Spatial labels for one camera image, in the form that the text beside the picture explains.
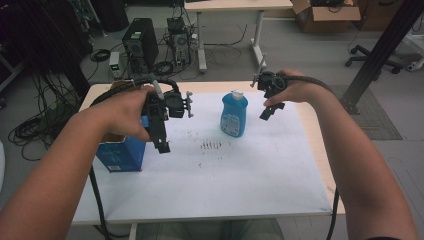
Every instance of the hand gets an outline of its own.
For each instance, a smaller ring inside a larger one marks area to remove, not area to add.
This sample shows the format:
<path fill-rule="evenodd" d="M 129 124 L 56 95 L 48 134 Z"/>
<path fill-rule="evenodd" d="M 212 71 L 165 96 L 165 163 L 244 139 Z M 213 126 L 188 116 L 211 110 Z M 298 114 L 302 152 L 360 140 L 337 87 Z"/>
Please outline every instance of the hand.
<path fill-rule="evenodd" d="M 118 93 L 81 113 L 89 114 L 88 119 L 102 118 L 105 134 L 129 135 L 147 142 L 150 136 L 140 123 L 140 117 L 149 92 L 154 92 L 154 88 L 143 86 L 140 90 Z"/>
<path fill-rule="evenodd" d="M 283 69 L 278 71 L 277 74 L 283 74 L 287 76 L 304 76 L 302 72 L 294 69 Z M 312 104 L 315 99 L 319 97 L 319 95 L 327 93 L 330 92 L 316 84 L 292 80 L 289 81 L 288 87 L 284 91 L 268 98 L 264 102 L 264 106 L 268 107 L 284 101 L 298 103 L 308 102 Z"/>

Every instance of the table leg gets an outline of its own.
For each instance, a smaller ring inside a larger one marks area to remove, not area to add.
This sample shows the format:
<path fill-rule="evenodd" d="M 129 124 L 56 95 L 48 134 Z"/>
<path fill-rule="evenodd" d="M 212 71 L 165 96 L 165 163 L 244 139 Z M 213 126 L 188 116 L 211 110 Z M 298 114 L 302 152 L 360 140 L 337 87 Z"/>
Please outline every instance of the table leg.
<path fill-rule="evenodd" d="M 263 18 L 264 18 L 264 10 L 260 10 L 258 12 L 258 18 L 256 20 L 255 38 L 251 39 L 253 51 L 255 52 L 255 56 L 256 56 L 256 60 L 258 61 L 258 64 L 261 63 L 263 58 L 261 48 L 259 47 L 259 38 L 261 36 Z M 262 65 L 262 69 L 265 69 L 265 68 L 266 68 L 266 63 L 264 61 Z"/>
<path fill-rule="evenodd" d="M 199 46 L 197 48 L 197 55 L 199 59 L 199 71 L 205 73 L 207 70 L 206 67 L 206 57 L 205 57 L 205 46 L 203 44 L 202 36 L 202 24 L 201 24 L 201 12 L 197 12 L 197 39 L 199 41 Z"/>

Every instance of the right hand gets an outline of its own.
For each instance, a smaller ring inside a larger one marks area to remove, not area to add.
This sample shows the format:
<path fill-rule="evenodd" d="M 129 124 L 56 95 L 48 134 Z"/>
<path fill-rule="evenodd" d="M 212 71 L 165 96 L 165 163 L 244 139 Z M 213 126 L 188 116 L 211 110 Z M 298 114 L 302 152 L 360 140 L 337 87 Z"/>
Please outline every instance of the right hand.
<path fill-rule="evenodd" d="M 286 76 L 304 76 L 302 72 L 294 69 L 283 69 L 278 71 L 277 74 L 282 74 Z M 284 101 L 291 101 L 297 103 L 308 102 L 311 104 L 312 102 L 314 102 L 316 97 L 318 97 L 318 95 L 326 93 L 330 92 L 316 84 L 292 80 L 289 81 L 288 87 L 284 91 L 268 98 L 264 102 L 264 106 L 268 107 Z"/>

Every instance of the computer tower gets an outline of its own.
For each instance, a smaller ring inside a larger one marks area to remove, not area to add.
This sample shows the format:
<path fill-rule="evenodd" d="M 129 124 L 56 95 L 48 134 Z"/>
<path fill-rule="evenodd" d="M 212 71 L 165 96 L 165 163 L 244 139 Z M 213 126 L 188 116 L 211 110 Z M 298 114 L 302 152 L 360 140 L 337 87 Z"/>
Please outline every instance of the computer tower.
<path fill-rule="evenodd" d="M 191 63 L 189 31 L 182 17 L 168 18 L 167 23 L 175 63 L 179 67 L 184 67 Z"/>
<path fill-rule="evenodd" d="M 174 45 L 174 57 L 177 66 L 184 67 L 191 63 L 189 34 L 187 31 L 172 35 Z"/>
<path fill-rule="evenodd" d="M 133 71 L 148 73 L 153 70 L 159 48 L 150 18 L 135 18 L 122 38 Z"/>

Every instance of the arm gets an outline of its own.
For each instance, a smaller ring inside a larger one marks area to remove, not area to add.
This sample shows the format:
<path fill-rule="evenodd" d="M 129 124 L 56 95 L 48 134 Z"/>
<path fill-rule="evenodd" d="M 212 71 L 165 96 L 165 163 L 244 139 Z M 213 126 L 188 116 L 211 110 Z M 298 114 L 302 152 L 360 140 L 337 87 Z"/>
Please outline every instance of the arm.
<path fill-rule="evenodd" d="M 98 144 L 107 132 L 148 141 L 140 124 L 149 87 L 74 115 L 0 212 L 1 239 L 65 239 Z"/>
<path fill-rule="evenodd" d="M 293 70 L 282 73 L 302 75 Z M 349 238 L 418 239 L 408 204 L 389 167 L 338 99 L 320 86 L 293 81 L 264 105 L 282 101 L 308 102 L 315 109 L 331 171 L 346 208 Z"/>

